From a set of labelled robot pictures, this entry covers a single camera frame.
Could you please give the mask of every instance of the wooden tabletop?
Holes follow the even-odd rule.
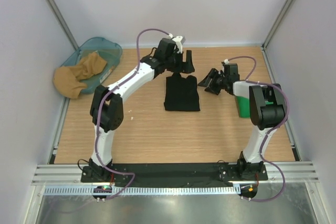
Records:
[[[191,48],[193,75],[201,81],[211,68],[221,69],[221,61],[234,56],[249,55],[257,59],[257,68],[250,80],[270,82],[259,47]],[[145,56],[150,49],[141,49]],[[136,66],[136,50],[126,49],[116,70],[103,83],[105,86],[121,79]],[[239,59],[243,79],[253,62]],[[235,162],[247,145],[253,125],[250,119],[238,117],[235,98],[225,91],[213,95],[198,87],[200,112],[165,111],[165,72],[145,84],[124,104],[124,120],[116,130],[112,157],[114,163],[201,163]],[[71,100],[66,115],[56,164],[74,164],[89,159],[95,139],[89,114],[93,95]],[[285,127],[271,139],[266,150],[271,161],[294,161]]]

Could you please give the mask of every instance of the gray floor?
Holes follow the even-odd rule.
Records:
[[[268,198],[280,184],[260,184],[257,198]],[[305,184],[288,184],[278,199],[257,203],[237,195],[133,196],[105,203],[92,202],[71,214],[92,196],[44,196],[39,224],[213,224],[213,223],[318,223]]]

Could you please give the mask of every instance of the brown towel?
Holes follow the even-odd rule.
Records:
[[[75,66],[60,67],[54,73],[54,85],[58,92],[68,98],[78,98],[82,89],[87,85],[80,80],[89,79],[103,71],[107,62],[96,52],[82,58]]]

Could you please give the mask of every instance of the white wall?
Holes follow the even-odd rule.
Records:
[[[1,223],[22,220],[46,163],[62,97],[52,75],[72,52],[45,0],[0,0]]]
[[[336,5],[296,0],[268,47],[276,79],[291,103],[303,159],[312,160],[336,211]]]
[[[139,31],[182,34],[189,45],[261,44],[285,0],[55,0],[78,44],[104,36],[134,46]],[[146,35],[142,45],[156,45]]]

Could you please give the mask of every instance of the transparent plastic container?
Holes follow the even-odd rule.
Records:
[[[92,94],[98,85],[100,85],[110,75],[111,72],[120,63],[122,48],[119,44],[111,42],[102,37],[94,37],[87,40],[81,45],[63,64],[62,66],[74,66],[81,58],[89,53],[97,52],[101,58],[107,61],[103,71],[89,79],[81,80],[87,84],[87,88],[80,91],[81,94]]]

